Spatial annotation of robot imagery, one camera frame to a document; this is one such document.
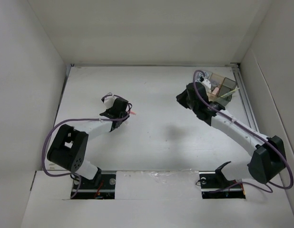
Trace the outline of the yellow highlighter pen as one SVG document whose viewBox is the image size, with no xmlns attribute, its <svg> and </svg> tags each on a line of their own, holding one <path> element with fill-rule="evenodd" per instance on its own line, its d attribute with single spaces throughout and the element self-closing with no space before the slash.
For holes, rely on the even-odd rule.
<svg viewBox="0 0 294 228">
<path fill-rule="evenodd" d="M 234 94 L 234 93 L 235 93 L 236 91 L 238 91 L 238 90 L 239 90 L 239 88 L 235 88 L 235 89 L 233 89 L 233 90 L 231 90 L 231 91 L 225 93 L 224 95 L 220 96 L 220 98 L 226 98 L 226 97 L 229 97 L 229 96 L 231 96 L 232 94 Z"/>
</svg>

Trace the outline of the green pen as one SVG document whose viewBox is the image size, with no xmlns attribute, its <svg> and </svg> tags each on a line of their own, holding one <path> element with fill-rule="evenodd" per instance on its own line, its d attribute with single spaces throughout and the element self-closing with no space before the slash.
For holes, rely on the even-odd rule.
<svg viewBox="0 0 294 228">
<path fill-rule="evenodd" d="M 236 92 L 236 90 L 231 90 L 231 91 L 225 93 L 224 95 L 220 96 L 220 98 L 225 99 L 225 98 L 231 96 L 231 95 L 232 95 L 233 93 L 235 93 L 235 92 Z"/>
</svg>

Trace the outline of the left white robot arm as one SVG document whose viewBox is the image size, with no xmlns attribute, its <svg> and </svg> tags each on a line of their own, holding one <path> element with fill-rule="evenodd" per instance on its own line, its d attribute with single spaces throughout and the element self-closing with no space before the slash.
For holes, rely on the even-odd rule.
<svg viewBox="0 0 294 228">
<path fill-rule="evenodd" d="M 77 175 L 78 181 L 90 188 L 96 188 L 101 182 L 101 169 L 86 158 L 88 142 L 112 132 L 129 118 L 132 104 L 116 95 L 105 96 L 102 102 L 106 110 L 99 118 L 65 120 L 55 126 L 57 133 L 47 152 L 47 160 Z"/>
</svg>

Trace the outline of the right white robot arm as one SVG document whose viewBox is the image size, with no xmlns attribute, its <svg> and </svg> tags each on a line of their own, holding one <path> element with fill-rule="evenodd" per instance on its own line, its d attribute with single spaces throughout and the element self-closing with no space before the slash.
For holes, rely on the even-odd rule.
<svg viewBox="0 0 294 228">
<path fill-rule="evenodd" d="M 238 121 L 219 102 L 209 100 L 202 83 L 187 84 L 186 89 L 176 96 L 176 101 L 190 109 L 199 120 L 235 141 L 251 158 L 250 161 L 237 162 L 235 165 L 230 161 L 223 163 L 221 171 L 215 175 L 218 186 L 226 187 L 237 179 L 253 179 L 268 184 L 287 167 L 281 138 L 276 135 L 268 137 Z"/>
</svg>

